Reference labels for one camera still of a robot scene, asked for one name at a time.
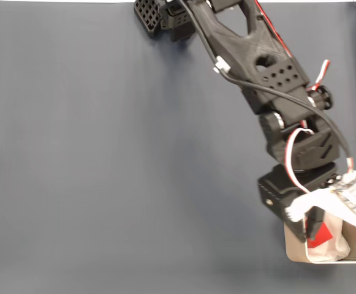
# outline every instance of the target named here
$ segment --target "red wire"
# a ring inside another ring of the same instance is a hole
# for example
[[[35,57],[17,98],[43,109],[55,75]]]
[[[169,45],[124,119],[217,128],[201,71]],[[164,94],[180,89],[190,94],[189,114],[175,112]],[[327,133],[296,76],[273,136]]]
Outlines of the red wire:
[[[321,78],[319,79],[319,81],[314,85],[312,86],[311,89],[313,89],[314,91],[317,91],[318,90],[318,87],[319,85],[322,83],[322,81],[324,80],[324,77],[326,75],[326,72],[327,72],[327,69],[329,68],[329,65],[330,65],[330,61],[328,60],[327,63],[326,63],[326,66],[325,66],[325,70],[324,70],[324,74],[321,76]]]
[[[279,40],[279,42],[281,43],[281,45],[284,47],[285,51],[287,52],[287,54],[289,55],[289,57],[292,57],[292,53],[289,51],[289,49],[287,48],[287,45],[284,43],[284,41],[281,39],[280,35],[278,34],[278,32],[276,31],[275,26],[273,26],[273,24],[271,23],[270,19],[268,18],[268,16],[266,15],[265,11],[263,11],[263,8],[261,7],[261,5],[259,4],[258,0],[255,0],[256,4],[258,5],[259,10],[261,11],[261,14],[263,15],[263,17],[265,18],[265,20],[267,21],[268,25],[270,26],[270,28],[272,29],[273,33],[276,35],[277,39]]]

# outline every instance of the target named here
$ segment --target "black plastic housing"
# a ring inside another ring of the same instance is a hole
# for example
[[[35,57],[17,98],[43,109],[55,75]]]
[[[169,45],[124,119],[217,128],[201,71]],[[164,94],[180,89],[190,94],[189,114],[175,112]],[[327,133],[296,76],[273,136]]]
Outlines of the black plastic housing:
[[[331,178],[335,173],[336,165],[332,162],[323,167],[297,174],[297,178],[307,189],[315,190]],[[285,214],[285,208],[290,206],[292,201],[300,196],[303,191],[291,182],[284,166],[277,165],[273,167],[273,170],[270,173],[261,177],[258,180],[258,188],[262,203],[272,210],[273,213],[283,222],[285,222],[285,224],[293,231],[301,242],[305,242],[306,233],[303,230],[302,221],[292,222]],[[318,220],[318,215],[313,216],[313,218],[317,223],[320,222],[320,220]]]

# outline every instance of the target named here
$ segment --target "mounting holes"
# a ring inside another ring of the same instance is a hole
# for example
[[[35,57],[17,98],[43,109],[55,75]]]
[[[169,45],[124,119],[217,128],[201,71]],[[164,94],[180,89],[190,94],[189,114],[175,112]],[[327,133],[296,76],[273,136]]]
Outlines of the mounting holes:
[[[259,72],[263,72],[267,67],[272,66],[277,62],[273,55],[261,55],[256,60],[256,67]]]

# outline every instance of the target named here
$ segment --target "white wire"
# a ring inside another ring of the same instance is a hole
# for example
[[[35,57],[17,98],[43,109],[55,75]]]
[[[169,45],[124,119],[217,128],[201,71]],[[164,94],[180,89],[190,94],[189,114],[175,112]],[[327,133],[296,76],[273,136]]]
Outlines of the white wire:
[[[311,135],[314,135],[314,132],[310,129],[304,129],[302,127],[299,127],[297,129],[295,129],[291,135],[288,138],[287,141],[287,146],[286,146],[286,159],[285,159],[285,165],[286,165],[286,170],[287,170],[287,174],[290,178],[290,180],[295,184],[295,186],[297,186],[298,188],[300,188],[303,192],[305,193],[310,193],[310,191],[303,186],[302,184],[300,184],[299,180],[297,179],[297,177],[295,176],[294,170],[292,168],[292,150],[294,148],[294,143],[296,140],[296,137],[298,136],[298,134],[300,132],[306,132],[309,133]]]
[[[321,84],[322,80],[324,79],[324,76],[326,74],[329,63],[330,63],[330,61],[328,59],[325,59],[324,63],[322,64],[322,67],[320,68],[319,75],[318,75],[317,79],[315,80],[315,84],[314,84],[314,86],[311,87],[312,90],[317,91],[319,85]]]

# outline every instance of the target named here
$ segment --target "cable clip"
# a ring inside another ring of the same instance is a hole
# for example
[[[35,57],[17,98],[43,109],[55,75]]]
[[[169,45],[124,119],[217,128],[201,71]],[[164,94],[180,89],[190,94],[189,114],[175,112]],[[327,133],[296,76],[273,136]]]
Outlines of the cable clip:
[[[217,72],[218,74],[220,73],[220,70],[223,70],[224,72],[228,73],[231,69],[229,64],[227,64],[226,61],[221,56],[217,56],[216,59],[217,59],[217,62],[214,65],[213,70],[215,72]]]

